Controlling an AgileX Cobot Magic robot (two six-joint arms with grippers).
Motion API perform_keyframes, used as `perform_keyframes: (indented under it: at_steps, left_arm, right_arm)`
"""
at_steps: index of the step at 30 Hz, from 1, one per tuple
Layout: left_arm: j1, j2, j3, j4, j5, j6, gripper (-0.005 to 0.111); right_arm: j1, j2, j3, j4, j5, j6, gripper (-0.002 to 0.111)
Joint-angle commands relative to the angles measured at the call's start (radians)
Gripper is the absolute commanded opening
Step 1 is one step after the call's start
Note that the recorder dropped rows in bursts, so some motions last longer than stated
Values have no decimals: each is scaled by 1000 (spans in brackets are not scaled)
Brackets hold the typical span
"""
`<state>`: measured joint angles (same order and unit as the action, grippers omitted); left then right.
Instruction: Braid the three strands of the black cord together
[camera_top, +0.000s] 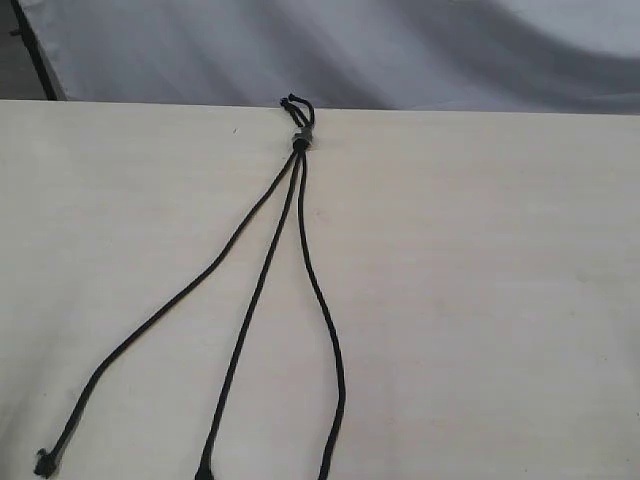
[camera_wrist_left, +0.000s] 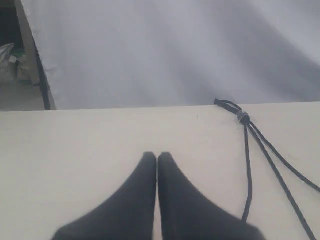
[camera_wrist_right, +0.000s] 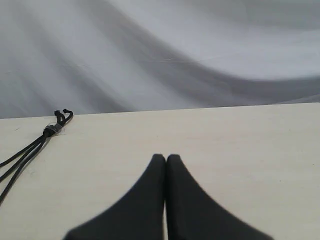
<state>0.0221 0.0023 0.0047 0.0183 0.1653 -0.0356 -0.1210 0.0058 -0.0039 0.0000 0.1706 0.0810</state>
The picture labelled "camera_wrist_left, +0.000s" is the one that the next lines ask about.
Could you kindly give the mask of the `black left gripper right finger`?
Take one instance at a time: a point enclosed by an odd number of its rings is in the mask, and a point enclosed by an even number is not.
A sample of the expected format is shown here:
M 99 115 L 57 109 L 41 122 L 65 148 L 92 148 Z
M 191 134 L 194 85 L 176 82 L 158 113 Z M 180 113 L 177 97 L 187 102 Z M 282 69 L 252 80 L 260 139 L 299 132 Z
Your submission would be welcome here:
M 169 152 L 158 157 L 158 197 L 164 240 L 263 240 L 258 228 L 206 198 Z

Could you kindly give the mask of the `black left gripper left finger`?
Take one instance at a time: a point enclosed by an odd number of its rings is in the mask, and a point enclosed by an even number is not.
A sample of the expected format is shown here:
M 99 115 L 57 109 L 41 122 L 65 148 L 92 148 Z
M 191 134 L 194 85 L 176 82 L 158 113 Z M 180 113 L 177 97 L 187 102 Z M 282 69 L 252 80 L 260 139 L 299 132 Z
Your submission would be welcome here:
M 157 159 L 142 155 L 124 184 L 105 202 L 57 230 L 55 240 L 151 240 L 157 190 Z

